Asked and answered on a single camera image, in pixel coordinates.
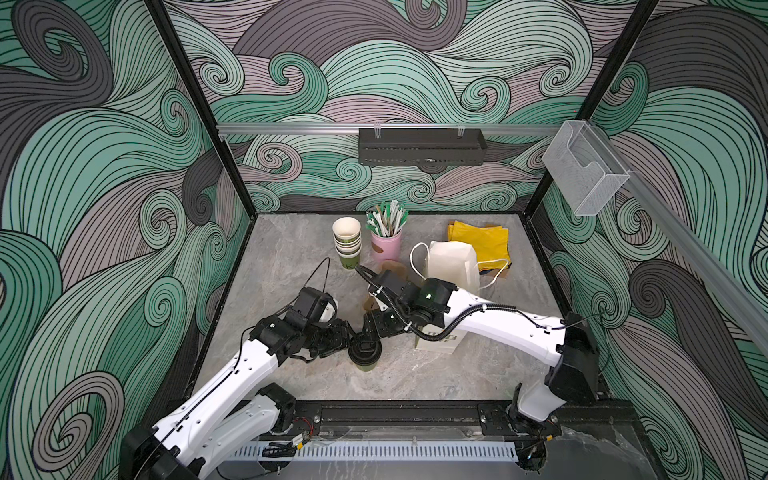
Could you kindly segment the green paper coffee cup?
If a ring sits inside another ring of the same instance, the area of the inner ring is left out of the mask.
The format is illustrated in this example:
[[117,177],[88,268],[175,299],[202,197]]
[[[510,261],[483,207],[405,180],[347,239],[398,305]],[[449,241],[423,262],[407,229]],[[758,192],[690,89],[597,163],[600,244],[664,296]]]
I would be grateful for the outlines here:
[[372,371],[377,364],[378,364],[377,361],[354,362],[354,365],[356,366],[356,368],[363,372]]

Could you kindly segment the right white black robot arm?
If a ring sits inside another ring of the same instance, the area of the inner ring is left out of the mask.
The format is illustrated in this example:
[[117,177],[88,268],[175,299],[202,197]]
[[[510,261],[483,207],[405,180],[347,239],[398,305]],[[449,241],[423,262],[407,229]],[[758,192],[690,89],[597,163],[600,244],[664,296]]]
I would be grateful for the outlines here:
[[403,280],[390,270],[365,266],[355,272],[367,284],[379,311],[373,314],[380,338],[410,332],[439,343],[456,332],[468,332],[515,348],[548,367],[543,379],[514,394],[513,414],[545,423],[566,404],[592,405],[598,399],[598,354],[585,318],[544,317],[481,298],[454,283],[425,278],[421,284]]

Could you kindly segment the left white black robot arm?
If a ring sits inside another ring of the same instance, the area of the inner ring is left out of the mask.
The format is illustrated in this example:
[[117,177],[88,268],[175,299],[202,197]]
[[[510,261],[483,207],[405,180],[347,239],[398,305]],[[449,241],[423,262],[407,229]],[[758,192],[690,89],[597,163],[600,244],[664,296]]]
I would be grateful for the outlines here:
[[205,479],[250,440],[290,429],[295,399],[265,379],[303,349],[318,358],[345,349],[348,338],[333,297],[302,288],[247,328],[233,358],[188,400],[123,438],[119,478]]

